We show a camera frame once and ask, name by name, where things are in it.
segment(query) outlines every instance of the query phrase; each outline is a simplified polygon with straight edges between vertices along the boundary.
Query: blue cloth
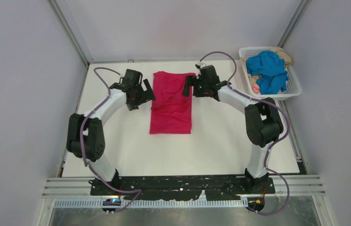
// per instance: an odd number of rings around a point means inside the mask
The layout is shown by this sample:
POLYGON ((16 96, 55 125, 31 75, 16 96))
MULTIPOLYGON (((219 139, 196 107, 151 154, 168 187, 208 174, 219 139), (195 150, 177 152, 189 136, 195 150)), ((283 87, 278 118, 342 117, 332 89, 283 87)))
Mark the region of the blue cloth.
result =
POLYGON ((261 74, 256 83, 260 86, 261 94, 277 94, 287 90, 287 71, 284 69, 285 60, 272 51, 263 51, 246 61, 247 72, 252 76, 261 74))

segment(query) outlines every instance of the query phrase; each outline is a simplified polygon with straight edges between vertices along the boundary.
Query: beige cloth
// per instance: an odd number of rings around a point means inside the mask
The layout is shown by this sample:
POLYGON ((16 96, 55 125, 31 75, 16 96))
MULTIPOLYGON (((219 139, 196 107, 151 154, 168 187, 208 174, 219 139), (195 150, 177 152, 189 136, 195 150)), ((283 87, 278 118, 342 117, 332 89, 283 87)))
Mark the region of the beige cloth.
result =
POLYGON ((285 60, 285 68, 292 64, 292 58, 285 51, 278 48, 271 48, 270 50, 278 54, 280 59, 285 60))
MULTIPOLYGON (((278 48, 271 48, 271 51, 275 52, 276 54, 278 54, 280 59, 284 59, 285 60, 285 68, 287 68, 289 65, 292 64, 292 58, 283 50, 278 49, 278 48)), ((240 58, 246 65, 246 60, 244 58, 240 58)), ((255 76, 252 76, 251 74, 247 74, 249 77, 249 81, 250 81, 250 85, 253 85, 256 83, 257 80, 259 80, 259 78, 261 78, 262 75, 258 74, 255 76)))

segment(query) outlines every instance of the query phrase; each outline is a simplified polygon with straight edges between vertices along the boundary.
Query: pink cloth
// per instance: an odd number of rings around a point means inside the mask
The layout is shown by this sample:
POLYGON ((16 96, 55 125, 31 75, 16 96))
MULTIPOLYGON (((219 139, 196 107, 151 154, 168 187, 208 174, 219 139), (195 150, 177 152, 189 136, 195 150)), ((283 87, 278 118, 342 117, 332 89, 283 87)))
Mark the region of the pink cloth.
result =
POLYGON ((256 93, 256 94, 260 93, 260 87, 259 87, 259 85, 257 83, 252 85, 252 89, 253 89, 254 93, 256 93))
POLYGON ((156 101, 152 101, 150 134, 171 133, 190 134, 192 128, 192 87, 191 95, 182 95, 185 77, 194 73, 171 74, 156 72, 153 74, 153 92, 156 101))

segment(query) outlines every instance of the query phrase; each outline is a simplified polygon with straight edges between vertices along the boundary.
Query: cable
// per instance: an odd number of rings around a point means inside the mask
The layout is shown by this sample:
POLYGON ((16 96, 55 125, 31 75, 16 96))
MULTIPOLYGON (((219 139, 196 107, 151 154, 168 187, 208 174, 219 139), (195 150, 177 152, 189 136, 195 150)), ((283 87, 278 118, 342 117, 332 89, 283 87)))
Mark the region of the cable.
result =
POLYGON ((263 195, 263 201, 265 202, 265 192, 266 192, 266 188, 264 187, 264 190, 263 190, 263 192, 262 192, 262 195, 263 195))
POLYGON ((91 117, 92 114, 94 114, 102 105, 104 105, 106 103, 106 101, 108 101, 110 95, 111 95, 111 89, 109 88, 108 84, 102 79, 102 77, 98 74, 98 72, 96 72, 98 69, 105 69, 111 72, 114 72, 118 75, 120 75, 119 72, 106 68, 106 67, 97 67, 94 69, 95 74, 98 76, 98 78, 102 81, 102 83, 106 86, 106 88, 108 89, 108 96, 100 103, 98 104, 98 106, 96 106, 93 111, 91 111, 83 120, 83 122, 81 123, 81 127, 80 127, 80 146, 81 146, 81 154, 83 156, 83 161, 84 161, 84 166, 88 167, 91 172, 100 180, 102 181, 103 184, 105 184, 108 188, 112 189, 113 191, 119 192, 119 193, 125 193, 125 194, 132 194, 132 193, 137 193, 135 195, 135 197, 127 203, 127 205, 123 206, 120 209, 117 209, 116 211, 114 211, 114 213, 118 213, 118 212, 122 212, 126 207, 128 207, 132 202, 134 202, 137 197, 141 194, 142 190, 141 189, 137 189, 134 191, 123 191, 123 190, 119 190, 116 189, 114 187, 112 187, 110 184, 108 184, 97 172, 95 172, 95 170, 91 167, 91 165, 87 162, 87 158, 86 158, 86 150, 85 150, 85 145, 84 145, 84 137, 83 137, 83 130, 84 130, 84 126, 87 122, 87 120, 91 117))
POLYGON ((274 171, 274 170, 272 170, 272 169, 270 169, 270 168, 267 167, 267 159, 268 159, 268 156, 270 155, 270 150, 272 149, 272 147, 273 147, 276 143, 278 143, 279 141, 285 139, 285 138, 288 136, 288 134, 289 134, 289 132, 290 132, 290 124, 291 124, 291 123, 290 123, 290 119, 289 119, 289 117, 287 116, 287 114, 286 114, 280 107, 276 106, 275 104, 273 104, 273 103, 271 103, 271 102, 268 102, 268 101, 265 101, 265 100, 257 99, 257 98, 254 98, 254 97, 250 97, 249 95, 244 94, 244 93, 242 93, 241 91, 239 91, 239 90, 237 90, 237 89, 234 89, 234 88, 231 86, 230 80, 234 77, 235 73, 237 72, 237 63, 235 62, 234 58, 232 58, 228 53, 225 53, 225 52, 222 52, 222 51, 210 52, 210 53, 204 55, 199 61, 202 62, 202 60, 204 60, 207 56, 209 56, 209 55, 211 55, 211 54, 214 54, 214 53, 224 54, 224 55, 226 55, 227 57, 229 57, 229 58, 232 60, 232 62, 234 63, 234 67, 235 67, 234 72, 232 73, 231 77, 229 77, 229 79, 227 80, 227 86, 228 86, 228 88, 230 88, 233 92, 235 92, 235 93, 237 93, 237 94, 243 96, 244 98, 247 98, 247 99, 250 99, 250 100, 253 100, 253 101, 257 101, 257 102, 261 102, 261 103, 264 103, 264 104, 267 104, 267 105, 270 105, 270 106, 276 108, 276 109, 284 116, 284 118, 285 118, 285 120, 286 120, 287 130, 286 130, 284 136, 282 136, 280 139, 274 141, 274 142, 268 147, 267 152, 266 152, 266 154, 265 154, 263 167, 264 167, 266 170, 268 170, 268 171, 274 173, 275 175, 277 175, 278 177, 280 177, 280 178, 285 182, 285 185, 286 185, 286 187, 287 187, 287 199, 286 199, 284 205, 283 205, 283 206, 281 207, 281 209, 279 209, 278 211, 275 211, 275 212, 272 212, 272 213, 263 213, 263 212, 258 212, 258 211, 256 211, 256 213, 259 214, 259 215, 264 215, 264 216, 275 215, 275 214, 277 214, 277 213, 283 211, 284 208, 286 207, 287 203, 289 202, 290 190, 289 190, 289 185, 288 185, 288 183, 287 183, 287 180, 286 180, 281 174, 279 174, 279 173, 277 173, 276 171, 274 171))

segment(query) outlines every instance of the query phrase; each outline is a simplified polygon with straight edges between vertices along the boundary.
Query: folded garment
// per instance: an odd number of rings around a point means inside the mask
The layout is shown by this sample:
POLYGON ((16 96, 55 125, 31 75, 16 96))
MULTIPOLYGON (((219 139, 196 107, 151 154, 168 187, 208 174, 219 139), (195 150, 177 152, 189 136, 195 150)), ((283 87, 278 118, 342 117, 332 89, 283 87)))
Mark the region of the folded garment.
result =
POLYGON ((272 51, 263 51, 257 56, 246 61, 246 69, 252 76, 261 74, 256 83, 260 86, 260 93, 277 94, 285 91, 288 80, 287 71, 284 69, 285 61, 272 51))
POLYGON ((153 74, 153 92, 156 101, 152 101, 150 134, 171 133, 190 134, 192 128, 192 95, 182 95, 185 77, 194 73, 171 74, 156 72, 153 74))

